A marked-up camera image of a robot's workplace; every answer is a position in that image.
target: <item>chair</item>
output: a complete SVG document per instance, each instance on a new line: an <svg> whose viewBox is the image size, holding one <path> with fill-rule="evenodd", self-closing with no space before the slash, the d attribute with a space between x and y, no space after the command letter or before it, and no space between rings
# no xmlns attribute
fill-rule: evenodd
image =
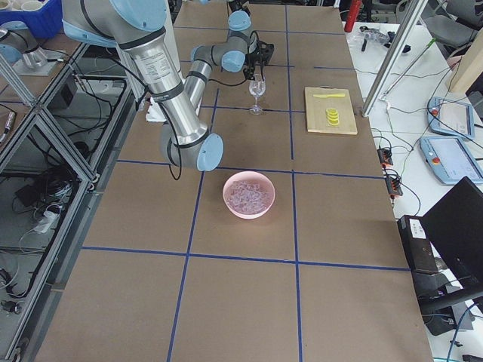
<svg viewBox="0 0 483 362"><path fill-rule="evenodd" d="M425 19L427 29L439 43L451 48L464 47L476 37L478 34L476 29L480 29L483 23L483 17L475 15L475 0L447 0L446 12L475 29L457 23L445 15L435 15Z"/></svg>

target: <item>wine glass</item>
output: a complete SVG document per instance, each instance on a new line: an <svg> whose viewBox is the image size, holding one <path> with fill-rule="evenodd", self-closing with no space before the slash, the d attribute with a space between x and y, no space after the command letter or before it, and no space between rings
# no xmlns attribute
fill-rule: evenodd
<svg viewBox="0 0 483 362"><path fill-rule="evenodd" d="M251 95L255 97L255 104L250 108L250 113L252 115L261 115L263 109L258 106L258 98L265 93L265 79L260 74L254 74L254 80L250 81L248 89Z"/></svg>

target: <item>white desk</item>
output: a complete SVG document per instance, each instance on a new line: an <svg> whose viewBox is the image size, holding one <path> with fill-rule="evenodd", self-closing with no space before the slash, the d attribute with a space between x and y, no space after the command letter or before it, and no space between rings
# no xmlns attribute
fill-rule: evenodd
<svg viewBox="0 0 483 362"><path fill-rule="evenodd" d="M347 40L349 42L349 49L352 56L354 67L357 71L364 72L377 72L383 62L384 57L387 54L387 48L375 43L368 42L364 52L361 51L363 37L359 32L359 27L366 25L371 28L380 29L381 32L396 31L398 25L396 24L379 24L379 23L356 23L352 33L347 34ZM407 43L411 46L411 51L406 54L402 54L397 62L396 67L392 70L395 73L403 72L409 63L420 54L424 47L431 40L431 35L428 33L424 26L416 26L413 29ZM441 55L439 49L433 45L414 65L408 74L410 75L428 75L447 69L448 65L444 57ZM368 95L371 85L376 78L375 74L358 72L358 83L361 88L362 96ZM423 158L423 154L420 151L418 139L423 135L433 134L430 130L426 130L427 117L426 117L426 104L428 99L432 96L436 85L439 83L442 77L448 78L450 73L446 71L426 78L413 78L404 77L392 90L388 96L388 100L391 107L397 107L405 111L413 111L423 108L419 112L412 113L410 115L396 111L394 109L389 110L390 120L392 123L392 129L394 134L403 140L406 140L414 146L415 150L409 155L404 173L402 174L402 182L411 188L421 200L421 208L418 215L423 215L428 209L430 209L446 192L451 188L450 186L442 185L434 176L433 172L429 169ZM397 78L397 75L389 77L386 86L383 89L387 89L388 86ZM435 96L444 97L447 99L458 100L464 97L464 94L447 93L448 88L445 85L445 80L440 84ZM382 135L390 140L392 146L406 146L404 142L398 140L392 135L391 125L386 112L386 104L382 101L377 101L375 107L371 110L370 120L374 136ZM478 116L475 114L475 121L479 121ZM483 144L483 130L476 128L475 141ZM380 139L374 140L376 145L379 145ZM475 158L483 157L483 149L480 149L473 143L466 143L471 150ZM388 146L387 141L381 140L381 147ZM392 150L394 167L393 169L399 173L403 172L404 159L408 155L408 152L403 148L395 148ZM396 218L405 214L415 214L418 209L418 201L414 195L412 195L407 189L403 189L404 195L401 198L396 198L394 206L394 215ZM472 310L474 314L478 314L477 308ZM483 320L477 319L473 326L475 331L459 332L457 341L463 343L463 347L453 349L451 357L453 359L462 360L462 354L473 354L479 357L483 357ZM429 343L431 345L432 353L434 357L446 358L449 341L453 337L454 331L450 331L443 335L434 337L428 332Z"/></svg>

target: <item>blue joint cap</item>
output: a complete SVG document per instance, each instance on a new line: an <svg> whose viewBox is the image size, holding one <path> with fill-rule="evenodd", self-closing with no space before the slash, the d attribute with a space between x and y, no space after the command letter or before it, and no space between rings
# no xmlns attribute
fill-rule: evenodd
<svg viewBox="0 0 483 362"><path fill-rule="evenodd" d="M221 58L223 69L231 73L237 73L242 70L244 62L245 55L241 51L228 51Z"/></svg>
<svg viewBox="0 0 483 362"><path fill-rule="evenodd" d="M201 48L203 45L199 45L197 47L194 47L192 50L191 50L191 53L189 55L189 59L193 62L195 61L195 54L196 54L196 51Z"/></svg>
<svg viewBox="0 0 483 362"><path fill-rule="evenodd" d="M243 10L233 12L228 18L228 27L234 32L241 32L251 26L250 16Z"/></svg>
<svg viewBox="0 0 483 362"><path fill-rule="evenodd" d="M7 23L3 23L2 26L6 28L6 30L25 30L29 28L22 21L9 21Z"/></svg>
<svg viewBox="0 0 483 362"><path fill-rule="evenodd" d="M223 156L223 141L216 133L210 134L198 153L196 167L200 171L212 171L220 164Z"/></svg>
<svg viewBox="0 0 483 362"><path fill-rule="evenodd" d="M14 64L22 57L22 54L17 49L5 44L0 44L0 53L10 64Z"/></svg>
<svg viewBox="0 0 483 362"><path fill-rule="evenodd" d="M88 32L87 30L80 29L77 26L73 26L71 23L67 23L65 20L62 20L62 22L63 31L71 39L80 41L82 43L108 48L114 48L117 44L111 39L106 39L98 34L94 34L92 32Z"/></svg>
<svg viewBox="0 0 483 362"><path fill-rule="evenodd" d="M109 0L120 17L144 32L155 32L165 25L166 3L160 0Z"/></svg>

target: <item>black box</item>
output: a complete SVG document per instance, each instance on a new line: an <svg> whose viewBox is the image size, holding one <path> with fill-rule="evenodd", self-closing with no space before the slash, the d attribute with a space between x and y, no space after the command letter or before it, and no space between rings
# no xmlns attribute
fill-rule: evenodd
<svg viewBox="0 0 483 362"><path fill-rule="evenodd" d="M399 234L405 249L406 260L413 272L437 274L435 257L429 240L426 238L419 216L404 215L398 220Z"/></svg>

